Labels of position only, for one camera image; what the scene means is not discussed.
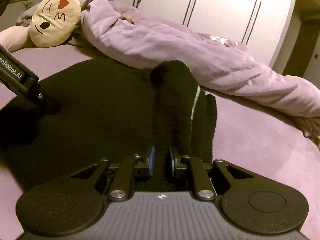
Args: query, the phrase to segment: metal screw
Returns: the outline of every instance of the metal screw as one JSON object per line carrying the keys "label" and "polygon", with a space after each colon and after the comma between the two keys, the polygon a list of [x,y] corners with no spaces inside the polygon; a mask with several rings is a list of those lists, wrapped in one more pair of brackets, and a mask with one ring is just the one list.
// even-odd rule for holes
{"label": "metal screw", "polygon": [[200,190],[198,195],[203,198],[211,198],[214,196],[214,193],[211,190],[204,189]]}
{"label": "metal screw", "polygon": [[125,197],[125,192],[123,190],[113,190],[111,191],[110,196],[114,198],[123,198]]}

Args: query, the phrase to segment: gray ribbed panel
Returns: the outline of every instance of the gray ribbed panel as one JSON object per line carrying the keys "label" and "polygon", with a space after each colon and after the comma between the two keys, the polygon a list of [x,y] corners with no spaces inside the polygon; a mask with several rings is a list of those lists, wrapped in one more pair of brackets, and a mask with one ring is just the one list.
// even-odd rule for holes
{"label": "gray ribbed panel", "polygon": [[[226,222],[212,203],[189,192],[136,192],[132,199],[111,204],[91,228],[59,240],[306,240],[298,232],[263,237],[244,233]],[[26,234],[21,240],[48,238]]]}

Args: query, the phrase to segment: purple comforter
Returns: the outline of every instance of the purple comforter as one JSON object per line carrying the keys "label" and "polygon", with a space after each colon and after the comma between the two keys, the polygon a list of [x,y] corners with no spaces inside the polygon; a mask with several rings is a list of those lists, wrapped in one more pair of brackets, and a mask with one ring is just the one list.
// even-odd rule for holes
{"label": "purple comforter", "polygon": [[[320,136],[320,90],[309,81],[282,76],[254,59],[243,44],[230,48],[189,28],[136,8],[107,0],[80,0],[83,35],[105,55],[134,68],[153,68],[163,61],[181,60],[199,84],[241,96],[292,116],[306,137]],[[27,26],[35,8],[17,24]],[[134,24],[125,18],[132,18]]]}

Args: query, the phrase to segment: folded black garment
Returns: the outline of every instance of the folded black garment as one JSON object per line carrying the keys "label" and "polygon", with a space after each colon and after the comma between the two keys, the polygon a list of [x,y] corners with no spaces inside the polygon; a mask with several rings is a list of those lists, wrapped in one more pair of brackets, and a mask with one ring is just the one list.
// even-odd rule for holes
{"label": "folded black garment", "polygon": [[186,65],[164,62],[133,69],[109,58],[75,64],[41,82],[62,104],[40,117],[25,98],[0,111],[0,147],[24,189],[80,169],[100,158],[113,163],[156,145],[152,190],[165,181],[166,148],[212,160],[216,125],[213,96],[205,96]]}

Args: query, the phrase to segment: triangular cutout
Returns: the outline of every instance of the triangular cutout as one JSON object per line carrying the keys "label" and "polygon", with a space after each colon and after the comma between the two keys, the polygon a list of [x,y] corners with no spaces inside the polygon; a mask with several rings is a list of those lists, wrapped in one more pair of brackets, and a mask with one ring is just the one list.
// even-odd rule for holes
{"label": "triangular cutout", "polygon": [[94,172],[97,170],[99,165],[94,165],[84,171],[81,171],[75,175],[70,176],[72,179],[90,179],[90,177],[94,174]]}
{"label": "triangular cutout", "polygon": [[234,179],[249,179],[249,178],[253,178],[252,175],[250,175],[250,174],[248,174],[248,173],[246,173],[244,171],[238,170],[235,167],[226,166],[226,169],[229,171],[229,173],[231,174],[231,176]]}

